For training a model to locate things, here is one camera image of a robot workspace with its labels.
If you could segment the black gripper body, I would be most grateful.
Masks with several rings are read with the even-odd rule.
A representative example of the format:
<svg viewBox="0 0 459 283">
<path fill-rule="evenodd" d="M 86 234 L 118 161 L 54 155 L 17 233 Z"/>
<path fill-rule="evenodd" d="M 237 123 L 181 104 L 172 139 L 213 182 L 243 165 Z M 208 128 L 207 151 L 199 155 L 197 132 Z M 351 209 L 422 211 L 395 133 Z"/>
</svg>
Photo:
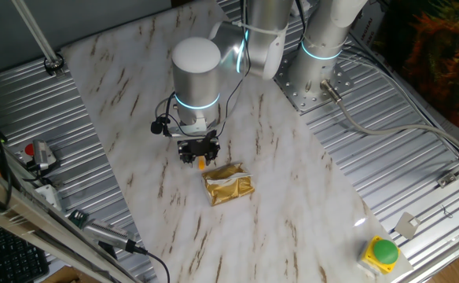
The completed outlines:
<svg viewBox="0 0 459 283">
<path fill-rule="evenodd" d="M 202 138 L 178 141 L 178 151 L 182 155 L 216 156 L 220 150 L 216 131 L 210 131 Z"/>
</svg>

